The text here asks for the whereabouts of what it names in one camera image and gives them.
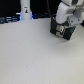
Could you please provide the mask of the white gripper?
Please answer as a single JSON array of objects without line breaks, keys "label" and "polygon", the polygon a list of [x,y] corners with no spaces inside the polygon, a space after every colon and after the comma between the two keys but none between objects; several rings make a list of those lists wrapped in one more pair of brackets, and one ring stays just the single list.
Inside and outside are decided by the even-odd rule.
[{"label": "white gripper", "polygon": [[82,18],[83,4],[79,4],[77,1],[61,1],[57,13],[56,22],[57,30],[63,33],[63,26],[72,26],[83,22]]}]

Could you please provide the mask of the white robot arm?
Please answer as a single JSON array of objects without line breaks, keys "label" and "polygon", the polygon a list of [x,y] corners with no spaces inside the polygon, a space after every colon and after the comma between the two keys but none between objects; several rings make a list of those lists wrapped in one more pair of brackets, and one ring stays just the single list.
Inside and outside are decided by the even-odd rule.
[{"label": "white robot arm", "polygon": [[60,32],[83,22],[84,0],[81,3],[78,1],[61,0],[56,13],[57,28]]}]

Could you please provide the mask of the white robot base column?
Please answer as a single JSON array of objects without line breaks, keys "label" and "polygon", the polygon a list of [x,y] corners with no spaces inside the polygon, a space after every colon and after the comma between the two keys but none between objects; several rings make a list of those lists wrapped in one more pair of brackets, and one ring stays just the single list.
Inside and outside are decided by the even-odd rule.
[{"label": "white robot base column", "polygon": [[20,0],[21,2],[21,19],[31,20],[32,12],[30,9],[30,0]]}]

